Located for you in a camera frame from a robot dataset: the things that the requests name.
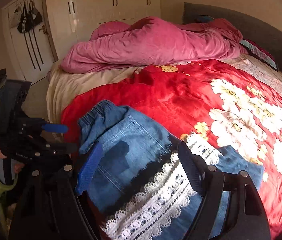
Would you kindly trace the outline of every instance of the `metal bolt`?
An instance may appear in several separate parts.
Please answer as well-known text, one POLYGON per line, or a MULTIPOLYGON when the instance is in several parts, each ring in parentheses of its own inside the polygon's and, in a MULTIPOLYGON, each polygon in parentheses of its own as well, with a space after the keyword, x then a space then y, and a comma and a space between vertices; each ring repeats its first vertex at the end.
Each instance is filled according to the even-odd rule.
POLYGON ((240 175, 243 177, 247 177, 248 173, 246 171, 240 171, 240 175))
POLYGON ((65 171, 70 171, 70 170, 72 170, 72 165, 71 164, 67 164, 66 166, 63 167, 63 169, 65 171))
POLYGON ((36 176, 38 176, 39 174, 40 174, 40 171, 38 171, 38 170, 32 172, 32 176, 33 176, 33 177, 36 177, 36 176))
POLYGON ((216 171, 216 170, 217 170, 217 167, 214 166, 214 165, 209 165, 209 166, 208 166, 208 170, 209 170, 209 171, 216 171))

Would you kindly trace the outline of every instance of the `gray headboard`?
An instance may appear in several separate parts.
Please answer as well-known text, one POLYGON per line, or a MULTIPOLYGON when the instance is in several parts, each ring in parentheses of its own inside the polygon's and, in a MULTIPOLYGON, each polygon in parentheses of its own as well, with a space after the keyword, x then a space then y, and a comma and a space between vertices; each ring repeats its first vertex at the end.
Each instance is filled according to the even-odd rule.
POLYGON ((224 18, 231 22, 243 37, 254 41, 271 53, 282 71, 282 32, 250 15, 217 6, 184 3, 183 24, 195 22, 198 14, 224 18))

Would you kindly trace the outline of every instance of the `red floral blanket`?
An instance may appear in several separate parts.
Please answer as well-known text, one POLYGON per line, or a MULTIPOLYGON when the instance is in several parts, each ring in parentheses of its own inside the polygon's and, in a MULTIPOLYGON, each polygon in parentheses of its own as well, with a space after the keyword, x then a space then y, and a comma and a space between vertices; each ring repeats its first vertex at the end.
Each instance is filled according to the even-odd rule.
POLYGON ((232 145, 263 165, 259 190, 272 238, 282 231, 282 97, 248 73, 217 60, 150 65, 131 79, 77 96, 64 110, 67 141, 78 142, 77 121, 108 99, 148 115, 175 136, 200 134, 214 147, 232 145))

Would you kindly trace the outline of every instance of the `white wardrobe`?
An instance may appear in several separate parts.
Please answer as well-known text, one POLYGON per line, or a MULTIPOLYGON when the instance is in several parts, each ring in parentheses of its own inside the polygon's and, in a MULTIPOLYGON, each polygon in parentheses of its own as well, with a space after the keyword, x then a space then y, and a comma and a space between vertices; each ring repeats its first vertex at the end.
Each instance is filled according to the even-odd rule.
POLYGON ((102 23, 128 24, 160 17, 160 0, 46 0, 51 34, 59 59, 77 42, 88 41, 102 23))

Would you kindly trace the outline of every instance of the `pink comforter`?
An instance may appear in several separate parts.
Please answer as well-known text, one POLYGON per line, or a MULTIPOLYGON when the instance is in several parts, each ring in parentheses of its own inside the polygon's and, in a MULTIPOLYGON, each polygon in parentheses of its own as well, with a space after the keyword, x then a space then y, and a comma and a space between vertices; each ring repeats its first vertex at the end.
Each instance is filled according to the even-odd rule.
POLYGON ((241 32, 225 19, 174 25, 147 17, 126 28, 122 23, 108 23, 100 26, 90 41, 75 44, 61 67, 79 74, 124 65, 236 58, 246 52, 239 44, 241 39, 241 32))

